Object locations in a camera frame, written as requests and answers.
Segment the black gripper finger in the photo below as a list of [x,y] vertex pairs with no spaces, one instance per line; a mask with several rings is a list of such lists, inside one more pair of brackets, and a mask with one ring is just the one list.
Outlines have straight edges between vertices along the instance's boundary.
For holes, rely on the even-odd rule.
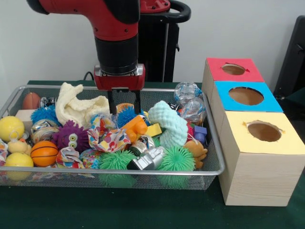
[[134,111],[138,115],[141,112],[140,91],[134,91],[134,94],[135,94]]
[[117,114],[116,104],[114,102],[112,91],[108,91],[108,102],[109,102],[109,110],[112,115]]

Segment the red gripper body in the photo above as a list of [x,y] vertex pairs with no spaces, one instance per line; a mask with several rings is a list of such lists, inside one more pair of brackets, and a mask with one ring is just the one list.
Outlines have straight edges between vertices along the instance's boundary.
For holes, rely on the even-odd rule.
[[128,89],[129,91],[140,91],[144,87],[145,75],[129,76],[94,76],[96,86],[99,90],[111,91],[114,89]]

